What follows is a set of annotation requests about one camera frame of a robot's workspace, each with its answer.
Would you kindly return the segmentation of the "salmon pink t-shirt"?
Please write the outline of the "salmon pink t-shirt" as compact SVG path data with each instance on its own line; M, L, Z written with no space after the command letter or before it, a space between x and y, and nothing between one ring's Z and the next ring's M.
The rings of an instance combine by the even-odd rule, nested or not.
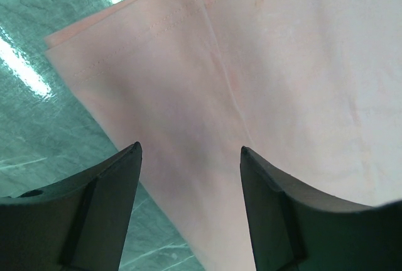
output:
M206 270L254 270L240 152L368 206L401 198L401 0L124 0L47 57Z

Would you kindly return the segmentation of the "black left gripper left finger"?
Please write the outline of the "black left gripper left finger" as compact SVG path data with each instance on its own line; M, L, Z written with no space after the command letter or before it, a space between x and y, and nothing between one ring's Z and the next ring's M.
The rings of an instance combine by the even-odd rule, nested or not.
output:
M142 148L18 197L1 198L2 270L117 270Z

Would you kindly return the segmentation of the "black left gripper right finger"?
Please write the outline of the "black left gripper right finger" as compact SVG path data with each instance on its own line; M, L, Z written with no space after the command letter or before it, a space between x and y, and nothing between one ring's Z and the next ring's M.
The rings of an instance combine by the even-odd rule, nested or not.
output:
M322 192L241 149L258 270L400 270L401 202L378 207Z

